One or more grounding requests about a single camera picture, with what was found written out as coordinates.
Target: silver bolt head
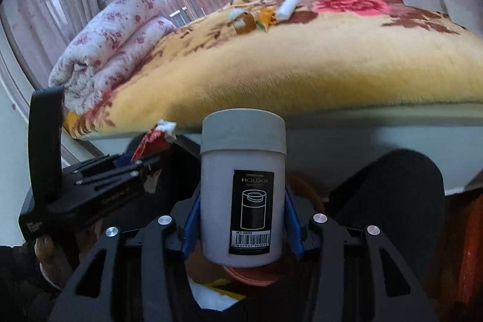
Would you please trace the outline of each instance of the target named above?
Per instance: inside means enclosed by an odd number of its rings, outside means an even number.
[[[158,224],[159,225],[169,225],[171,224],[171,222],[173,221],[173,219],[171,218],[171,216],[161,216],[160,218],[158,218]]]
[[[367,232],[372,236],[377,236],[378,234],[381,233],[381,230],[375,225],[369,225],[367,227]]]
[[[119,229],[116,227],[110,227],[106,229],[106,236],[107,237],[115,237],[119,233]]]
[[[313,215],[313,220],[319,224],[323,224],[324,222],[327,222],[327,216],[322,213],[317,213]]]

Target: red packet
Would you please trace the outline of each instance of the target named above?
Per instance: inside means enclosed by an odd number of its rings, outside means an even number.
[[[175,128],[176,123],[160,120],[156,126],[144,135],[141,143],[132,155],[131,161],[168,149],[170,143],[176,140]]]

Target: folded quilt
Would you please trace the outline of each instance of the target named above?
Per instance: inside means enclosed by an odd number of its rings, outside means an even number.
[[[63,85],[65,106],[78,114],[86,112],[100,102],[103,92],[129,78],[156,42],[175,29],[158,16],[165,10],[166,0],[111,3],[66,48],[49,86]],[[106,67],[115,73],[103,71]]]

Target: yellow floral blanket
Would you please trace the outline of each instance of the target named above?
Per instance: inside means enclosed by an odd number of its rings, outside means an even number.
[[[129,81],[78,117],[73,137],[146,131],[158,120],[199,127],[217,110],[265,109],[283,117],[328,109],[483,103],[483,40],[437,12],[402,0],[300,0],[292,17],[237,35],[234,0],[168,34]]]

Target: container label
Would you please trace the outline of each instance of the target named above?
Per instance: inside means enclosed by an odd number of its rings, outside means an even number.
[[[273,172],[236,170],[231,200],[230,254],[270,252]]]

